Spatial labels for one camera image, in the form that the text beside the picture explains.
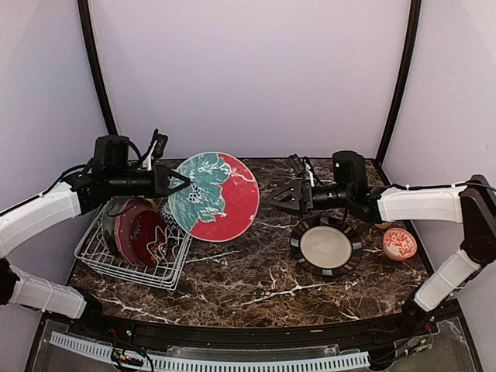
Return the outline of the red teal floral plate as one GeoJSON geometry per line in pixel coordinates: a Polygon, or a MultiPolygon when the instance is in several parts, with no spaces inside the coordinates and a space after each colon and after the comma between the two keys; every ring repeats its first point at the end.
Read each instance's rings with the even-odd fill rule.
{"type": "Polygon", "coordinates": [[[221,243],[239,237],[251,226],[260,191],[242,161],[227,153],[205,152],[184,160],[176,172],[191,184],[168,197],[168,208],[186,233],[221,243]]]}

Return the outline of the black rimmed cream plate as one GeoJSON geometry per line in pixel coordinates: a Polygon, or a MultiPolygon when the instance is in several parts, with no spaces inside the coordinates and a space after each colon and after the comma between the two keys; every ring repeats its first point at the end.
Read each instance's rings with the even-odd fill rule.
{"type": "Polygon", "coordinates": [[[291,231],[291,257],[305,270],[323,277],[352,271],[361,261],[360,235],[346,222],[330,216],[312,216],[291,231]]]}

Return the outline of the red white patterned bowl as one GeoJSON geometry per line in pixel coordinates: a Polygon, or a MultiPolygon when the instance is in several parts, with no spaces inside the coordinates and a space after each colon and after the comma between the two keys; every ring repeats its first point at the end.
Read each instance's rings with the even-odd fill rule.
{"type": "Polygon", "coordinates": [[[417,242],[407,230],[391,228],[386,231],[383,238],[383,247],[386,255],[396,261],[412,258],[417,253],[417,242]]]}

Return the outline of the yellow ceramic mug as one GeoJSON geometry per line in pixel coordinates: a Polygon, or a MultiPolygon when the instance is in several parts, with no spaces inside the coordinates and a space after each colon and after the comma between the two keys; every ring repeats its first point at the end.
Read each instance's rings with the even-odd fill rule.
{"type": "Polygon", "coordinates": [[[376,223],[375,226],[379,229],[388,229],[391,226],[390,222],[376,223]]]}

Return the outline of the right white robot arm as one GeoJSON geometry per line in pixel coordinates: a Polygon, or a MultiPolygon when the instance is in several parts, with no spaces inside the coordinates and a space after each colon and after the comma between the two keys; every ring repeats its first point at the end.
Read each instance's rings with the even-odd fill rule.
{"type": "Polygon", "coordinates": [[[463,226],[460,247],[416,290],[407,310],[396,318],[395,328],[403,336],[414,335],[424,326],[425,313],[495,260],[495,189],[482,175],[447,185],[371,188],[363,156],[343,150],[332,155],[333,184],[324,185],[308,158],[293,154],[288,159],[297,177],[269,199],[288,213],[344,208],[364,222],[440,221],[463,226]]]}

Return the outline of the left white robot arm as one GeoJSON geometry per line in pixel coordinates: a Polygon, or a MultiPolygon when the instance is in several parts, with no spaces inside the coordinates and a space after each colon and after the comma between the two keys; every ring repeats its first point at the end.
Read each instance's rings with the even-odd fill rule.
{"type": "Polygon", "coordinates": [[[191,181],[159,159],[168,137],[153,133],[145,153],[135,163],[129,151],[136,145],[127,136],[100,136],[93,157],[65,170],[45,191],[1,213],[1,303],[57,313],[78,323],[93,338],[109,332],[109,320],[89,294],[28,274],[10,264],[8,255],[40,233],[109,203],[114,226],[108,236],[118,255],[134,267],[165,260],[166,223],[154,211],[152,200],[166,198],[190,186],[191,181]]]}

